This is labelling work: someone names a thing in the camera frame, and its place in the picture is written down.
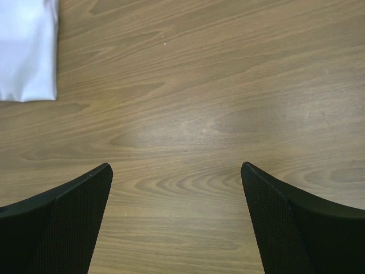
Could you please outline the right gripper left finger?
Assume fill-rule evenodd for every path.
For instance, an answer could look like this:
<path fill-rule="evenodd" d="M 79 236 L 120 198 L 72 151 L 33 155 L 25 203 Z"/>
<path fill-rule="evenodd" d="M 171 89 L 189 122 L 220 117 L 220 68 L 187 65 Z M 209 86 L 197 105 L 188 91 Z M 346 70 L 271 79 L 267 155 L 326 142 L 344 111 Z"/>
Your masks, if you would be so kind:
<path fill-rule="evenodd" d="M 108 163 L 1 207 L 1 273 L 87 273 L 113 170 Z"/>

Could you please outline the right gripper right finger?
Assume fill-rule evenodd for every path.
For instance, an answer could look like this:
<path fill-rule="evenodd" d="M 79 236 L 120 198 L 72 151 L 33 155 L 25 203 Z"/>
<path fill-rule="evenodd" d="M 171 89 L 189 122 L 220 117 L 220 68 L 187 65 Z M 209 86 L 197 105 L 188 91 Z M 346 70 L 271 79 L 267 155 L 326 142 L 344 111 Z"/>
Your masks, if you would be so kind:
<path fill-rule="evenodd" d="M 265 273 L 364 273 L 364 210 L 244 162 L 242 185 Z"/>

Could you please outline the white t shirt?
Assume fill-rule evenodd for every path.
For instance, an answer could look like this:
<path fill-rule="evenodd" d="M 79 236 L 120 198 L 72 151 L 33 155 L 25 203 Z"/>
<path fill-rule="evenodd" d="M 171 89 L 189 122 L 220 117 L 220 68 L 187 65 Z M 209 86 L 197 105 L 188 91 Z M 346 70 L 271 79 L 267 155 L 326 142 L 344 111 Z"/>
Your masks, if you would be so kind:
<path fill-rule="evenodd" d="M 56 100 L 58 1 L 1 1 L 1 100 Z"/>

